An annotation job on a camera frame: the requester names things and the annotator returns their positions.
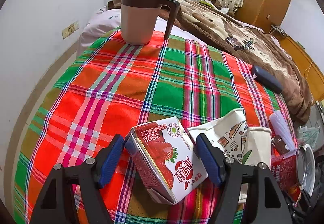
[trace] screw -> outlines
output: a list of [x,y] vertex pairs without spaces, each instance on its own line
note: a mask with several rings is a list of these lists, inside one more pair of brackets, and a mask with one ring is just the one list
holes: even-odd
[[234,158],[231,158],[231,157],[226,157],[225,158],[225,161],[229,164],[233,164],[234,163]]
[[61,164],[55,164],[54,166],[53,166],[53,168],[55,169],[55,170],[58,170],[58,169],[60,169],[61,168]]
[[261,162],[261,163],[259,164],[259,167],[262,168],[262,169],[267,169],[267,168],[268,168],[268,167],[267,167],[267,164],[266,164],[266,163],[263,163],[263,162]]
[[95,159],[94,159],[93,157],[90,157],[90,158],[88,158],[88,159],[86,160],[86,163],[87,163],[88,165],[92,165],[94,162],[95,162]]

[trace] mug handle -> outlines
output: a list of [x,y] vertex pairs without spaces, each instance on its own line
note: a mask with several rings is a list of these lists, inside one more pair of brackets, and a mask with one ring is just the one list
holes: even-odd
[[167,21],[166,30],[164,34],[164,40],[168,40],[172,30],[173,23],[177,17],[180,8],[180,3],[177,0],[160,0],[160,4],[170,8],[169,19]]

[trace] wall socket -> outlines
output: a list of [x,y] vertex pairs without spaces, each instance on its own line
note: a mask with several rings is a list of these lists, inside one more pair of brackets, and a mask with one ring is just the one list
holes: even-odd
[[62,36],[63,36],[63,39],[65,39],[69,36],[69,28],[65,28],[64,30],[62,30]]
[[71,35],[74,32],[74,24],[68,26],[68,29],[69,29],[69,35]]
[[79,21],[74,22],[74,31],[79,29]]
[[63,39],[65,39],[68,36],[70,36],[77,29],[79,29],[79,21],[74,22],[73,24],[71,24],[70,26],[68,26],[64,30],[62,30],[62,37],[63,37]]

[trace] blue gripper pad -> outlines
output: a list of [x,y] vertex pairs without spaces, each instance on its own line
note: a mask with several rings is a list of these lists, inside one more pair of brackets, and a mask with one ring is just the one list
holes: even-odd
[[123,148],[124,139],[122,136],[120,136],[113,145],[110,153],[108,154],[105,162],[101,167],[101,175],[98,181],[98,185],[100,188],[103,188],[106,184],[110,182],[111,177],[116,169],[117,163],[122,154]]
[[219,166],[213,158],[212,154],[209,152],[200,135],[197,136],[196,145],[198,154],[202,160],[202,163],[204,164],[210,181],[213,182],[216,186],[219,186],[222,183],[219,173]]

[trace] red green plaid cloth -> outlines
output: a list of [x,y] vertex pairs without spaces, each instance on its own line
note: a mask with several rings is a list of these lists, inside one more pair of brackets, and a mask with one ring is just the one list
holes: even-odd
[[[120,29],[110,31],[56,82],[21,148],[14,185],[18,224],[29,222],[54,164],[81,164],[137,124],[177,116],[189,128],[243,108],[249,126],[270,127],[268,116],[280,109],[294,135],[282,97],[256,83],[250,65],[213,47],[163,36],[155,31],[149,44],[131,46]],[[80,223],[87,223],[78,186],[74,193]],[[175,206],[156,204],[124,150],[101,194],[116,224],[207,223],[219,191],[207,178]]]

